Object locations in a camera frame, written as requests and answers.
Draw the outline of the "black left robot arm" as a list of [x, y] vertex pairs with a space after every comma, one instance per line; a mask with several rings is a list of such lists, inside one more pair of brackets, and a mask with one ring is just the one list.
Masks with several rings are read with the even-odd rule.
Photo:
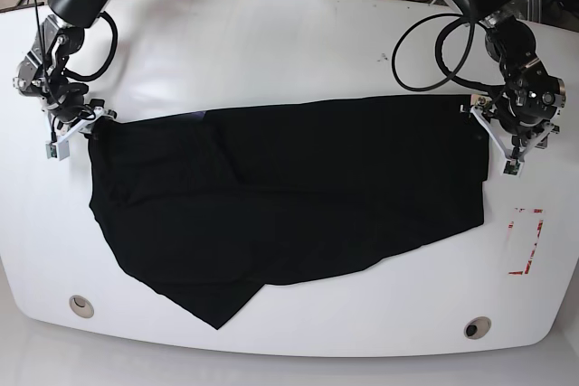
[[513, 0], [444, 0], [462, 17], [447, 25], [435, 43], [435, 60], [443, 74], [450, 70], [442, 58], [447, 36], [461, 24], [474, 22], [485, 30], [485, 47], [498, 63], [504, 83], [488, 85], [458, 76], [451, 80], [464, 88], [490, 97], [483, 112], [495, 118], [511, 135], [513, 143], [524, 144], [545, 131], [565, 106], [565, 85], [551, 76], [536, 54], [531, 29], [516, 18], [509, 4]]

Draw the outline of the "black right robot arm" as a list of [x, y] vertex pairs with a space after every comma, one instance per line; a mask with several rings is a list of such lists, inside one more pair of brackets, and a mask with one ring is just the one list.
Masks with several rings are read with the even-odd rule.
[[[26, 97], [38, 98], [50, 119], [51, 131], [80, 121], [94, 121], [96, 108], [84, 96], [88, 84], [99, 79], [116, 54], [119, 31], [105, 11], [110, 0], [48, 0], [51, 13], [36, 22], [36, 36], [31, 50], [18, 66], [14, 87]], [[67, 68], [70, 57], [78, 52], [85, 31], [99, 19], [111, 30], [109, 53], [102, 66], [92, 74], [80, 74]]]

